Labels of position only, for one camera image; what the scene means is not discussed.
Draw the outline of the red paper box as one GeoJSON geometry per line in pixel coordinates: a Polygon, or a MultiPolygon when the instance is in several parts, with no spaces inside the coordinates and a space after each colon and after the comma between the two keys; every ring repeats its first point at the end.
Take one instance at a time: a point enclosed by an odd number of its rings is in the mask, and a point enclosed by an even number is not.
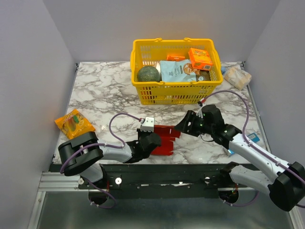
{"type": "Polygon", "coordinates": [[[181,132],[170,125],[155,125],[154,132],[161,138],[161,146],[155,148],[151,155],[171,156],[173,154],[173,144],[177,138],[180,138],[181,132]]]}

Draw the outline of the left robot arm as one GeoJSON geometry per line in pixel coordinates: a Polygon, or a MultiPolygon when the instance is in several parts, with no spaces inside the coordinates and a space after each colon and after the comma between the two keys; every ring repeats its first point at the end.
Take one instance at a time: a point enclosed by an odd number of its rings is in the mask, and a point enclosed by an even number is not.
{"type": "Polygon", "coordinates": [[[148,132],[122,146],[99,143],[95,132],[87,132],[59,145],[62,162],[60,173],[67,177],[80,175],[88,179],[94,188],[102,188],[106,177],[102,166],[96,164],[98,160],[132,164],[147,159],[161,145],[160,136],[154,132],[148,132]]]}

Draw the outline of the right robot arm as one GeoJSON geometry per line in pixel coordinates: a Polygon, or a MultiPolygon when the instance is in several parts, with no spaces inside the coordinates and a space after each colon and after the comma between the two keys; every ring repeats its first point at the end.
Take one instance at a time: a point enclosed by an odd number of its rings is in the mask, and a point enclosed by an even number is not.
{"type": "Polygon", "coordinates": [[[298,162],[289,163],[270,154],[234,125],[226,124],[215,105],[206,105],[199,112],[189,110],[175,130],[198,137],[208,134],[213,141],[242,156],[257,170],[231,162],[219,175],[225,187],[242,184],[269,196],[281,210],[290,211],[305,196],[305,168],[298,162]]]}

